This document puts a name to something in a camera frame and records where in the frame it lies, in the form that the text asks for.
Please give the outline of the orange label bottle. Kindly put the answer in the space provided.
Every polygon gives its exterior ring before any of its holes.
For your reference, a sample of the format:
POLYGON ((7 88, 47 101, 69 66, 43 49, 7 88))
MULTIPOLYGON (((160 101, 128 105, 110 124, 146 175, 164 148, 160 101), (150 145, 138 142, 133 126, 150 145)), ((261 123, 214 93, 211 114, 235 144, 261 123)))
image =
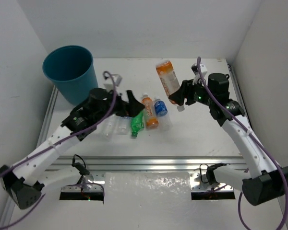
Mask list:
MULTIPOLYGON (((169 99, 169 96, 175 93, 180 88, 180 84, 172 66, 172 63, 168 59, 164 60, 163 62, 156 65, 156 71, 165 90, 166 96, 169 99)), ((183 105, 178 105, 170 99, 169 101, 176 106, 179 112, 182 112, 184 110, 183 105)))
POLYGON ((142 104, 145 106, 144 120, 147 129, 156 129, 159 125, 154 104, 147 93, 142 94, 142 104))

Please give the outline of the blue label bottle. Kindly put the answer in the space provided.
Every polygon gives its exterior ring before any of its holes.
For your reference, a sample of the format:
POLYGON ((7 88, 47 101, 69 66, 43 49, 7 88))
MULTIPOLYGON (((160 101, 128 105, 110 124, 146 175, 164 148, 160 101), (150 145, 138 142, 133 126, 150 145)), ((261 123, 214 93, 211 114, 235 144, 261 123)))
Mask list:
POLYGON ((168 109, 164 101, 156 96, 154 100, 154 108, 159 122, 159 128, 162 131, 168 131, 172 127, 172 122, 169 117, 168 109))
POLYGON ((131 127, 131 118, 128 116, 118 118, 117 134, 127 135, 131 127))

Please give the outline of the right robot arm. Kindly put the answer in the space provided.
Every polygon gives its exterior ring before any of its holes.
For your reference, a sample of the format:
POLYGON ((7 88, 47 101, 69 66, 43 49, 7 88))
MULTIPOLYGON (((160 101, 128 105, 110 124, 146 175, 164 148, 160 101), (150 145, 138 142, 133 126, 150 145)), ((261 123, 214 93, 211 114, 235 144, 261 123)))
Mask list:
POLYGON ((259 140, 250 128, 240 104, 229 97, 229 75, 212 73, 208 76, 208 88, 202 83, 184 80, 180 88, 169 96, 178 105, 196 102, 209 107, 214 120, 231 137, 242 154, 248 173, 235 170, 225 163, 211 165, 206 170, 210 185, 228 184, 240 190, 247 201, 257 206, 288 192, 288 166, 276 167, 259 147, 259 140))

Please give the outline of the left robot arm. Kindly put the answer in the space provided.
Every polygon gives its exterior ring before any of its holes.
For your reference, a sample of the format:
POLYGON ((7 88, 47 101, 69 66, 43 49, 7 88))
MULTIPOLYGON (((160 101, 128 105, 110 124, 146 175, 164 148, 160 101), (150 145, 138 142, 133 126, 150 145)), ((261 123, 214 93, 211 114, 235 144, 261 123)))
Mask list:
POLYGON ((111 115, 136 117, 144 105, 127 90, 124 101, 115 90, 92 89, 89 96, 73 108, 55 132, 27 157, 12 166, 0 167, 0 182, 9 197, 21 209, 35 204, 47 191, 72 185, 90 173, 78 163, 72 163, 52 176, 45 170, 71 147, 94 132, 111 115))

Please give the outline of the teal plastic bin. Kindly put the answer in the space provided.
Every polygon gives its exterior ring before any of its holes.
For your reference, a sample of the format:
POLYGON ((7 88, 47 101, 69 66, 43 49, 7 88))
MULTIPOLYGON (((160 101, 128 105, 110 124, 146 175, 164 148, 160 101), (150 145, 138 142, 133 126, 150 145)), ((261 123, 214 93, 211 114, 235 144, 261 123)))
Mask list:
POLYGON ((71 104, 84 101, 98 87, 92 53, 82 46, 63 46, 45 58, 42 70, 71 104))

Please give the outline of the crushed green bottle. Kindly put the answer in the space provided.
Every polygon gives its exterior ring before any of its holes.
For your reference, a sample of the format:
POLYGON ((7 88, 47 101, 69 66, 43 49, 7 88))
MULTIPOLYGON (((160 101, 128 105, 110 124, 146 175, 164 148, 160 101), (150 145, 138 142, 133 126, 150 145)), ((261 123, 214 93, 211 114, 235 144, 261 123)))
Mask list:
POLYGON ((136 138, 138 133, 144 129, 143 123, 144 113, 141 111, 136 117, 133 117, 131 120, 131 137, 136 138))

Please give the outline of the clear bottle white cap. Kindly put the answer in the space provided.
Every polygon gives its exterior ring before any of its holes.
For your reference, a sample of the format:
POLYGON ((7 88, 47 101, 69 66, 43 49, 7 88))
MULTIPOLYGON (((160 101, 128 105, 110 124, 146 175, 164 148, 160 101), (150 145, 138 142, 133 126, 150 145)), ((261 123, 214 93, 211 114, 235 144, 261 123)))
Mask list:
POLYGON ((110 141, 114 134, 114 130, 117 125, 117 117, 115 115, 109 116, 103 122, 101 136, 104 140, 110 141))

